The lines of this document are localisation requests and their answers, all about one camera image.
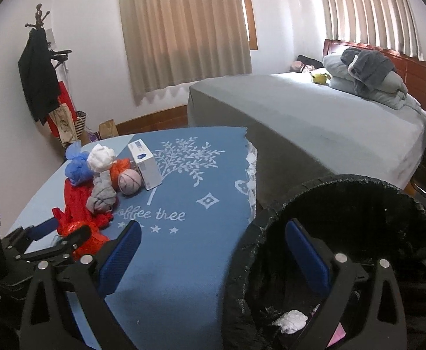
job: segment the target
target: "pink ball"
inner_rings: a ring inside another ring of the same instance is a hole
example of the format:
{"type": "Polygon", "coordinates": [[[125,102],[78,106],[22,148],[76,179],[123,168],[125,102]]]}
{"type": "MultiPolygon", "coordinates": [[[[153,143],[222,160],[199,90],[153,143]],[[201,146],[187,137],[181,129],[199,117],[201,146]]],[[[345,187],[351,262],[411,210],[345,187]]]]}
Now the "pink ball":
{"type": "Polygon", "coordinates": [[[133,195],[140,189],[142,177],[136,170],[129,168],[119,175],[117,183],[123,195],[133,195]]]}

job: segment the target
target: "crumpled white tissue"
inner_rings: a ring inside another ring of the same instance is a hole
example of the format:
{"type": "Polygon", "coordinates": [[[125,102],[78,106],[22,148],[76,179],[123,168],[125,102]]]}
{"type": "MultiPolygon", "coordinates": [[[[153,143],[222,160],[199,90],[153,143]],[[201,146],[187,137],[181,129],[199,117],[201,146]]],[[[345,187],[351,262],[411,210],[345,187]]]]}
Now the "crumpled white tissue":
{"type": "Polygon", "coordinates": [[[283,334],[294,334],[305,327],[307,320],[308,317],[305,314],[298,310],[292,310],[283,314],[272,325],[281,327],[281,333],[283,334]]]}
{"type": "Polygon", "coordinates": [[[116,153],[113,149],[97,143],[93,150],[91,150],[86,161],[93,172],[100,174],[111,168],[112,164],[116,161],[116,153]]]}

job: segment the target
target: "wooden window frame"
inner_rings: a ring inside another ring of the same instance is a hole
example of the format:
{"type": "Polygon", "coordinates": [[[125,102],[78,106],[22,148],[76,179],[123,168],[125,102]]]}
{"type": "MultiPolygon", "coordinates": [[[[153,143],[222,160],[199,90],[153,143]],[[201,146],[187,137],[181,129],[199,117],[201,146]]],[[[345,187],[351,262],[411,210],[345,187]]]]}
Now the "wooden window frame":
{"type": "Polygon", "coordinates": [[[252,6],[252,0],[244,0],[244,3],[245,12],[247,15],[247,26],[249,28],[249,49],[258,50],[257,31],[255,29],[254,8],[252,6]]]}

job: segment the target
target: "white box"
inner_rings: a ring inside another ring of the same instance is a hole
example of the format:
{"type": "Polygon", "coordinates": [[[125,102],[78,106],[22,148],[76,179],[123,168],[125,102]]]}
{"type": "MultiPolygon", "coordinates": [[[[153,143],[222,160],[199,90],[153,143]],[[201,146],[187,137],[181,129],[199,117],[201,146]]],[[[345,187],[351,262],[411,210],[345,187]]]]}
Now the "white box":
{"type": "Polygon", "coordinates": [[[144,142],[138,139],[135,142],[129,143],[128,149],[132,153],[135,165],[144,181],[145,188],[150,190],[160,185],[163,182],[161,173],[156,164],[155,157],[144,142]]]}

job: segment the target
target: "yellow toy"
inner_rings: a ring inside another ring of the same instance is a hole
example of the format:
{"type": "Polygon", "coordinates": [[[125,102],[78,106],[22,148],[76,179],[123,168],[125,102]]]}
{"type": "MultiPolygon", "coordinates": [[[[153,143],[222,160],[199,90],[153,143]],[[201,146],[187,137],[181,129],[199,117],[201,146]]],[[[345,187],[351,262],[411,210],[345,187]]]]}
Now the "yellow toy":
{"type": "Polygon", "coordinates": [[[331,80],[331,75],[329,73],[315,73],[312,75],[312,83],[325,85],[327,79],[331,80]]]}

